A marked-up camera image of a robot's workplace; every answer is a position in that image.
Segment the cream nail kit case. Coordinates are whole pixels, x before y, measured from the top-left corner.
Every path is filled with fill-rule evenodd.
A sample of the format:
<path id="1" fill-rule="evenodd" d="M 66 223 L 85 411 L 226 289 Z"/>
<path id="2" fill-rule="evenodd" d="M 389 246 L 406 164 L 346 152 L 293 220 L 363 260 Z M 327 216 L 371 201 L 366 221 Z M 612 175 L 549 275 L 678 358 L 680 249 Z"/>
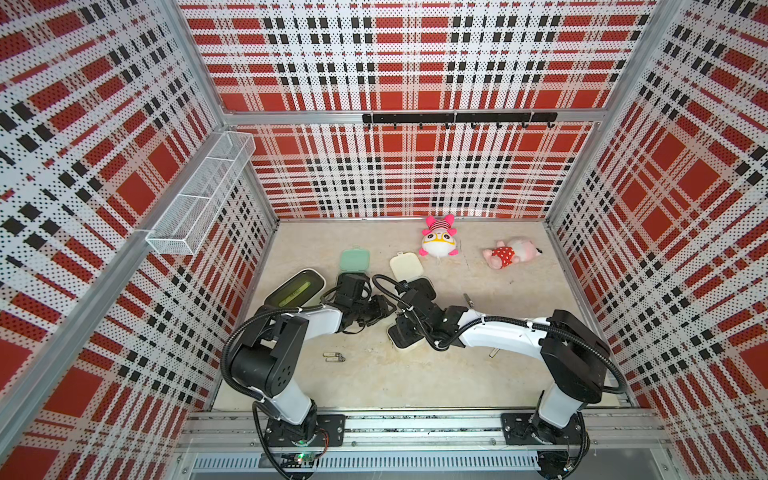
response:
<path id="1" fill-rule="evenodd" d="M 407 350 L 423 339 L 417 325 L 403 314 L 396 317 L 395 323 L 387 329 L 387 335 L 399 350 Z"/>
<path id="2" fill-rule="evenodd" d="M 423 276 L 424 268 L 420 257 L 413 252 L 399 252 L 389 261 L 396 281 L 413 281 Z"/>

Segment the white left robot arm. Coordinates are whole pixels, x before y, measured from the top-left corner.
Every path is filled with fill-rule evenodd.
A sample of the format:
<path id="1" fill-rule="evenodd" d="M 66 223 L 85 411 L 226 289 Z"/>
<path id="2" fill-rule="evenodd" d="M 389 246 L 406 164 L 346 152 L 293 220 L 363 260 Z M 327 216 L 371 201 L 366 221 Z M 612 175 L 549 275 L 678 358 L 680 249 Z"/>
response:
<path id="1" fill-rule="evenodd" d="M 227 339 L 220 365 L 223 381 L 253 399 L 256 414 L 271 423 L 270 433 L 296 445 L 328 439 L 318 423 L 317 405 L 293 376 L 304 344 L 335 334 L 351 334 L 390 316 L 395 305 L 373 293 L 364 273 L 342 273 L 316 306 L 263 305 Z"/>

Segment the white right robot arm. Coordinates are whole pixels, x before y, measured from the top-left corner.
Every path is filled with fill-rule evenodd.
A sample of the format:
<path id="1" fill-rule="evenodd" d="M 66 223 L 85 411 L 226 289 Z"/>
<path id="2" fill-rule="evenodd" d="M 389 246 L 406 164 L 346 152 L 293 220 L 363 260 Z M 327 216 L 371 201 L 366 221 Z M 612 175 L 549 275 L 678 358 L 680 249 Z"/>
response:
<path id="1" fill-rule="evenodd" d="M 401 349 L 421 340 L 433 350 L 487 347 L 542 362 L 552 379 L 519 435 L 544 445 L 565 440 L 566 429 L 579 426 L 581 410 L 605 394 L 622 395 L 627 382 L 610 359 L 609 348 L 572 313 L 556 309 L 548 317 L 511 318 L 473 308 L 441 308 L 430 284 L 373 277 L 373 285 L 399 309 L 389 329 Z"/>

